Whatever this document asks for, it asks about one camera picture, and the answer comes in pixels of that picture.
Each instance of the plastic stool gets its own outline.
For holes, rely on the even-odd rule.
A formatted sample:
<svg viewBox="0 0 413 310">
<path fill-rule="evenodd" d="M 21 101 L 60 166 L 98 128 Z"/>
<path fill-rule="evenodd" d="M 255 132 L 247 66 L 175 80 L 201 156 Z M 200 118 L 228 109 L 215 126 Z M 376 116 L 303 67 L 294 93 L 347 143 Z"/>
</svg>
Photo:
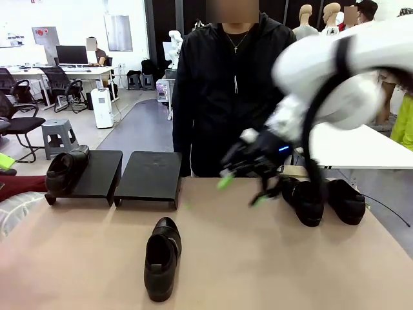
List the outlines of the plastic stool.
<svg viewBox="0 0 413 310">
<path fill-rule="evenodd" d="M 79 146 L 68 119 L 50 119 L 41 125 L 41 130 L 47 160 L 50 160 L 53 155 L 70 152 Z"/>
<path fill-rule="evenodd" d="M 134 74 L 132 76 L 128 76 L 128 90 L 141 90 L 142 89 L 142 82 L 141 76 Z"/>
<path fill-rule="evenodd" d="M 155 90 L 154 76 L 152 74 L 142 74 L 143 90 Z"/>
</svg>

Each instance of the gray floor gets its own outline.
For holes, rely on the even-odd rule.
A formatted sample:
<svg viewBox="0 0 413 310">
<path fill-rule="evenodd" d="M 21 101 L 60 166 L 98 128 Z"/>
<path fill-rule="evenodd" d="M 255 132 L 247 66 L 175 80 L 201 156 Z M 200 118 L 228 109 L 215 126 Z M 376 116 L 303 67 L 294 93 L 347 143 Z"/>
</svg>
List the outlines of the gray floor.
<svg viewBox="0 0 413 310">
<path fill-rule="evenodd" d="M 156 100 L 137 103 L 124 120 L 100 144 L 99 149 L 121 149 L 123 168 L 135 150 L 172 151 L 172 122 L 166 119 L 168 111 Z M 349 178 L 350 171 L 326 170 L 326 177 Z M 413 170 L 356 170 L 359 190 L 400 213 L 413 223 Z M 368 200 L 371 211 L 392 236 L 413 258 L 413 228 L 408 228 L 396 215 Z"/>
</svg>

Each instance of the monitor screen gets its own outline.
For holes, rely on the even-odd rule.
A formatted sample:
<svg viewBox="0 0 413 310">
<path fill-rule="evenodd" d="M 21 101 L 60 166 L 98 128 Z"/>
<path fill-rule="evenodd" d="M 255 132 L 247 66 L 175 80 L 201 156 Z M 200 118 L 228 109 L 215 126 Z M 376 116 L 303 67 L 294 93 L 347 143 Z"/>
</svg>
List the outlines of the monitor screen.
<svg viewBox="0 0 413 310">
<path fill-rule="evenodd" d="M 85 46 L 57 45 L 57 58 L 61 65 L 87 65 L 88 56 Z"/>
</svg>

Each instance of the black hoodie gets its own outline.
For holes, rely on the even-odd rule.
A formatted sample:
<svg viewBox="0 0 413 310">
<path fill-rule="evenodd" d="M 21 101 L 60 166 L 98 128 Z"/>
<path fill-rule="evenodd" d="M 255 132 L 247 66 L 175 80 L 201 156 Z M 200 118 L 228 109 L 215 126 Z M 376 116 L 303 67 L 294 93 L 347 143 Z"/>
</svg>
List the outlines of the black hoodie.
<svg viewBox="0 0 413 310">
<path fill-rule="evenodd" d="M 191 168 L 200 177 L 219 176 L 221 159 L 242 131 L 262 127 L 284 97 L 270 73 L 295 35 L 260 13 L 248 36 L 234 54 L 222 24 L 209 24 L 182 44 L 172 98 L 174 150 L 183 156 L 182 176 L 190 175 Z"/>
</svg>

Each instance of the beige table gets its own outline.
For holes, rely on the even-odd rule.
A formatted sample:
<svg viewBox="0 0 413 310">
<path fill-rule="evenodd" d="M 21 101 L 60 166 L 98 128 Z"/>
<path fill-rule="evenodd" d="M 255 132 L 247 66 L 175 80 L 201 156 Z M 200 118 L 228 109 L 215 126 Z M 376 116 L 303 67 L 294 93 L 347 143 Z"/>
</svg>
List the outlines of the beige table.
<svg viewBox="0 0 413 310">
<path fill-rule="evenodd" d="M 352 227 L 327 207 L 309 228 L 282 199 L 248 208 L 255 189 L 185 179 L 177 212 L 44 201 L 0 245 L 0 309 L 411 309 L 412 260 L 369 211 Z M 155 304 L 145 246 L 165 215 L 183 252 L 172 297 Z"/>
</svg>

